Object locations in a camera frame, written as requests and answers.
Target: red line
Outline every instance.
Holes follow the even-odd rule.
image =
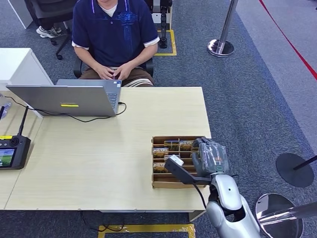
[[[266,6],[263,3],[263,0],[259,0],[260,3],[269,14],[269,17],[271,17],[271,19],[279,28],[279,30],[280,30],[284,37],[298,55],[298,57],[300,57],[303,63],[304,63],[304,65],[310,72],[312,74],[313,77],[315,77],[315,79],[317,80],[317,73],[312,68],[307,61],[306,61],[300,52],[298,52],[298,50],[297,50],[287,36],[285,36],[285,34],[275,22],[275,20],[274,20],[274,18],[269,12],[269,10],[266,8]]]

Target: cardboard box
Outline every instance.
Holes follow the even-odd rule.
[[[152,160],[153,163],[164,163],[164,158],[155,158],[153,155],[154,148],[165,148],[165,141],[194,141],[202,136],[154,136],[152,139]],[[183,167],[193,176],[197,176],[195,166],[192,164],[191,151],[182,151],[178,146],[177,150],[168,151],[168,155],[177,155],[184,162]],[[152,185],[155,188],[192,188],[192,184],[183,184],[177,180],[171,173],[154,173],[152,176]],[[198,187],[205,187],[205,185],[198,185]]]

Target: controller screen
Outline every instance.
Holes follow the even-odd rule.
[[[14,153],[14,149],[0,150],[0,167],[10,167]]]

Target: stanchion base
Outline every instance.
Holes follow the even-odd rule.
[[[218,48],[219,40],[212,40],[209,42],[207,46],[207,49],[209,53],[212,54],[213,56],[217,57],[228,57],[235,51],[235,48],[232,44],[229,41],[226,41],[225,46],[221,54],[217,53],[217,48]]]
[[[294,207],[290,200],[275,193],[260,197],[254,207],[254,217],[260,229],[269,238],[300,238],[304,229],[303,219],[295,219],[269,225],[260,225],[259,219],[272,212]]]
[[[310,165],[294,170],[294,167],[303,162],[305,159],[298,155],[282,154],[276,159],[276,169],[285,182],[295,187],[308,187],[314,181],[314,172]]]

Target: yellow floor tape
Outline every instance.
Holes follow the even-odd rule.
[[[155,56],[177,56],[177,52],[176,51],[176,43],[175,43],[175,36],[174,35],[174,30],[167,30],[166,32],[169,32],[171,34],[171,43],[172,48],[172,53],[156,53]]]
[[[104,229],[104,226],[100,226],[100,230]],[[110,226],[113,230],[119,230],[121,226]],[[143,232],[188,232],[189,238],[195,238],[195,226],[193,224],[181,224],[181,225],[126,225],[119,232],[113,232],[106,230],[99,232],[98,238],[106,238],[106,234],[109,233],[143,233]]]

